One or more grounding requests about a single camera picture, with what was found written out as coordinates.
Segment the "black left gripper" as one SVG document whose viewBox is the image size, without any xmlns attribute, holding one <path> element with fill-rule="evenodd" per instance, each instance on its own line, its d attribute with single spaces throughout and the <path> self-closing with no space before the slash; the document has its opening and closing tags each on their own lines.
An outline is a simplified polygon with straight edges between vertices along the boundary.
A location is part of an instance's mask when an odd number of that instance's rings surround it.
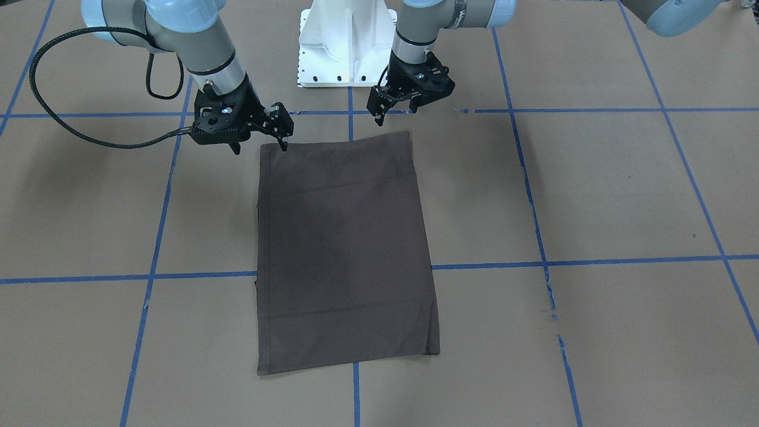
<svg viewBox="0 0 759 427">
<path fill-rule="evenodd" d="M 407 111 L 417 113 L 419 107 L 434 103 L 452 94 L 455 81 L 433 52 L 425 54 L 419 64 L 404 62 L 395 53 L 388 62 L 387 89 L 374 85 L 369 90 L 366 110 L 382 127 L 391 106 L 409 101 Z"/>
</svg>

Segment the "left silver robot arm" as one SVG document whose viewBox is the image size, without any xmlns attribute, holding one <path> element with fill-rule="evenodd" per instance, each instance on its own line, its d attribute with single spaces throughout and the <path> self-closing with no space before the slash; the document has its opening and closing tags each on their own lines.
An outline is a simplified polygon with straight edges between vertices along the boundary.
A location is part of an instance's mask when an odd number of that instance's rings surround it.
<svg viewBox="0 0 759 427">
<path fill-rule="evenodd" d="M 442 31 L 496 29 L 515 24 L 531 1 L 404 1 L 398 12 L 390 53 L 378 81 L 371 87 L 366 110 L 378 126 L 396 105 L 411 113 L 452 95 L 455 81 L 436 56 Z M 621 1 L 621 8 L 653 34 L 672 38 L 699 26 L 719 7 L 718 1 Z"/>
</svg>

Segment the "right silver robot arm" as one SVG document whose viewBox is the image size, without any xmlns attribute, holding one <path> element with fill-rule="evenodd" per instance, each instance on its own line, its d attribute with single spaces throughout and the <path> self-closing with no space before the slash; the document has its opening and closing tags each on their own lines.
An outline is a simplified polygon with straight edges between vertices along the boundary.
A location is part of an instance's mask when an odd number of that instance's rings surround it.
<svg viewBox="0 0 759 427">
<path fill-rule="evenodd" d="M 174 52 L 197 84 L 193 124 L 197 144 L 226 144 L 236 154 L 252 132 L 288 147 L 295 125 L 282 103 L 260 102 L 220 18 L 223 1 L 83 1 L 87 27 L 102 39 L 152 53 Z"/>
</svg>

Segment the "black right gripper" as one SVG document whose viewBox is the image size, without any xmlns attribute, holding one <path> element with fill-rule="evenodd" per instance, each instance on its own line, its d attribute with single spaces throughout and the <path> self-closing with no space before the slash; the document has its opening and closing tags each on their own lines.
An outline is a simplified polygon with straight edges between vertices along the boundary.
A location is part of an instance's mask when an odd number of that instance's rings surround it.
<svg viewBox="0 0 759 427">
<path fill-rule="evenodd" d="M 192 140 L 200 145 L 227 144 L 236 156 L 253 132 L 267 130 L 282 152 L 288 150 L 288 138 L 295 132 L 287 108 L 277 102 L 264 109 L 247 77 L 227 94 L 217 94 L 216 86 L 206 81 L 197 91 L 193 112 Z"/>
</svg>

